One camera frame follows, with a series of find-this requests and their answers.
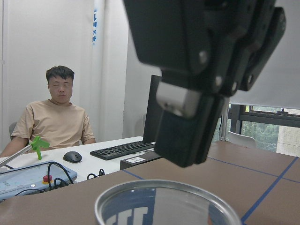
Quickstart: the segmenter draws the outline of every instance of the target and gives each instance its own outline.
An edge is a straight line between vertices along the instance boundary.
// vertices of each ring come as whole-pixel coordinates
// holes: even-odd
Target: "black keyboard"
[[[106,149],[91,151],[90,154],[92,156],[96,156],[104,160],[109,160],[109,159],[129,155],[132,153],[136,153],[151,148],[154,148],[154,144],[151,143],[144,144],[142,141],[138,141],[138,142],[121,144]]]

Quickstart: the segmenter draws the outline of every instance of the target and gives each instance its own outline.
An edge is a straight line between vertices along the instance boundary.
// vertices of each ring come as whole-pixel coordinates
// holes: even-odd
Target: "computer mouse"
[[[69,151],[64,155],[64,160],[71,163],[79,163],[82,158],[83,157],[77,151]]]

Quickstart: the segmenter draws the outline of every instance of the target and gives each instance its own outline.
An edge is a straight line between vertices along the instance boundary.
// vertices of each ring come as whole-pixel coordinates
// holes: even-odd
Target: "t-shirt sleeve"
[[[87,113],[84,113],[84,122],[83,122],[83,129],[82,129],[82,136],[81,141],[85,142],[86,140],[89,140],[91,138],[95,138],[92,127],[90,125],[90,119]]]
[[[22,116],[17,122],[15,129],[11,136],[21,137],[21,138],[30,138],[32,134],[32,128],[34,124],[33,112],[30,105],[26,106],[23,111]]]

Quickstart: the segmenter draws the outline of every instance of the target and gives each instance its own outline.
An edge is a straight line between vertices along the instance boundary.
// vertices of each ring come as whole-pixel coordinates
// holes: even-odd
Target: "red button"
[[[43,177],[43,182],[48,183],[48,176],[47,175]]]

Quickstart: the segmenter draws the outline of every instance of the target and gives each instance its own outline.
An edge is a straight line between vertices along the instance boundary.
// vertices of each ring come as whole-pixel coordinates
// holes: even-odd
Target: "man's arm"
[[[5,147],[0,157],[11,156],[26,146],[28,138],[14,137]]]
[[[91,138],[91,139],[88,139],[85,142],[83,142],[83,144],[93,144],[93,143],[96,143],[96,139],[95,138]]]

